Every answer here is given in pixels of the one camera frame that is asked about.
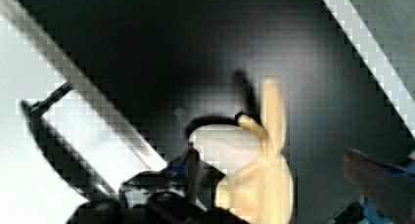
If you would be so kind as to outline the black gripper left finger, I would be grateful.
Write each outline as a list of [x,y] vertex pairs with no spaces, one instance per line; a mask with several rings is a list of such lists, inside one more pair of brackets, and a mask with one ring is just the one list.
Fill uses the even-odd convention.
[[224,174],[204,162],[193,145],[189,145],[181,156],[170,161],[163,172],[177,173],[187,178],[187,197],[191,202],[202,209],[215,207],[216,187]]

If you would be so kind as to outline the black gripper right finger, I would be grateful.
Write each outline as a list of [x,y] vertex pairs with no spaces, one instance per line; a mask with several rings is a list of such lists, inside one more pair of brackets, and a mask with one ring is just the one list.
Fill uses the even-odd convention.
[[392,223],[414,222],[414,178],[390,173],[378,162],[352,149],[345,156],[345,178]]

